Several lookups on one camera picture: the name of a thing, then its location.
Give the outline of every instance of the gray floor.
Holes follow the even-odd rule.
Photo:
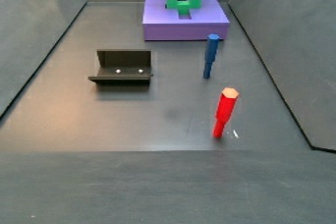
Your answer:
[[[308,149],[237,22],[205,82],[205,43],[144,43],[141,6],[89,4],[1,121],[1,223],[335,223],[335,155]],[[87,80],[115,47],[152,49],[148,92]]]
[[[144,42],[143,4],[89,4],[1,122],[8,151],[307,150],[291,114],[229,12],[211,79],[207,43]],[[151,49],[149,90],[97,88],[97,49]],[[211,130],[220,92],[239,98],[223,141]]]

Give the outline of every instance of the red cylinder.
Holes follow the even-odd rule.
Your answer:
[[[212,133],[213,137],[217,139],[221,138],[224,126],[232,114],[237,95],[239,92],[231,87],[227,87],[221,92],[215,114],[216,123]]]

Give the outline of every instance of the purple block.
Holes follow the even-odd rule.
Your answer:
[[[207,40],[211,33],[225,39],[229,25],[216,0],[203,0],[189,19],[180,18],[176,9],[165,9],[165,0],[145,0],[141,23],[144,40]]]

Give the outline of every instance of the gray enclosure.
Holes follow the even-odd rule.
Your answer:
[[[0,0],[0,115],[85,0]]]
[[[229,0],[311,144],[336,149],[336,0]]]
[[[147,42],[143,0],[92,1],[0,0],[0,114],[36,72],[0,121],[0,222],[333,224],[335,154],[271,77],[333,148],[335,0],[221,2],[209,80],[204,41]],[[151,50],[147,89],[88,81],[100,48]]]

